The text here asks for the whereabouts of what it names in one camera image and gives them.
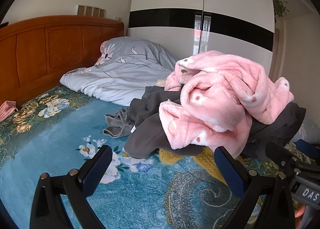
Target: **headboard panel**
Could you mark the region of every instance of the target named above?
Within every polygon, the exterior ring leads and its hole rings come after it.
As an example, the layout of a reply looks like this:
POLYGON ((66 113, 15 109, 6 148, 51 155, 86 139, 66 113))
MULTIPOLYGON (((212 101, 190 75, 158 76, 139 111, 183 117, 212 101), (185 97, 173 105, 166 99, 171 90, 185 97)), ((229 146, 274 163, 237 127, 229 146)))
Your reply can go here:
POLYGON ((22 105, 59 84, 69 70, 90 67, 103 41, 124 36, 119 21, 74 15, 44 16, 0 29, 0 105, 22 105))

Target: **pink fleece blanket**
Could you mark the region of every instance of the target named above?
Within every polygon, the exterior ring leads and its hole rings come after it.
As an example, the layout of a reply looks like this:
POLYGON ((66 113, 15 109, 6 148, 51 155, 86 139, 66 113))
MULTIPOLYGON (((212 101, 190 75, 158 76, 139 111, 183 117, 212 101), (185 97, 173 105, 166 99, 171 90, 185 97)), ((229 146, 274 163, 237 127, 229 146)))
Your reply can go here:
POLYGON ((181 87, 181 105, 166 101, 159 108, 171 147, 224 146, 235 158, 247 142, 251 116, 271 124, 293 100, 285 78, 273 83, 260 64, 218 51, 179 60, 165 90, 181 87))

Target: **wardrobe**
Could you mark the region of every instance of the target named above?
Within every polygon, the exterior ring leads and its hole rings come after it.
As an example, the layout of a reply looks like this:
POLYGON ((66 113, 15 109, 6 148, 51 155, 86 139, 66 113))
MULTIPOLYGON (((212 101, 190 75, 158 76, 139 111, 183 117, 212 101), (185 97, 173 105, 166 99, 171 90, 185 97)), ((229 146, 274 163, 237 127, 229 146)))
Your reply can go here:
POLYGON ((181 59, 208 50, 239 55, 268 74, 274 24, 272 0, 132 0, 128 35, 181 59))

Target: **pillow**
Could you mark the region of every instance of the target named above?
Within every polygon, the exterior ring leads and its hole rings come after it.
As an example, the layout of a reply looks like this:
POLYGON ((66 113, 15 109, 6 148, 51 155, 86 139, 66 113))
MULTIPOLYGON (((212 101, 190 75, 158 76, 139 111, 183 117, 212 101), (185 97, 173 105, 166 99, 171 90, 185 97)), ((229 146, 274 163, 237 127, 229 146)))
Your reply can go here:
POLYGON ((297 142, 300 139, 311 144, 320 144, 320 128, 308 117, 304 118, 299 131, 291 141, 297 142))

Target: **pink checkered cloth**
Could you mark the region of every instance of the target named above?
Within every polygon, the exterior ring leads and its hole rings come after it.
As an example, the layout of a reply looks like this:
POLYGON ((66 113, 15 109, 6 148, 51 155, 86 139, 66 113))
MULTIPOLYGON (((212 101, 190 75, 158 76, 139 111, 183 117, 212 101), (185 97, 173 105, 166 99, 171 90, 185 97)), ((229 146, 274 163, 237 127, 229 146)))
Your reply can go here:
POLYGON ((7 119, 12 113, 17 110, 16 102, 15 101, 5 101, 0 106, 0 122, 7 119))

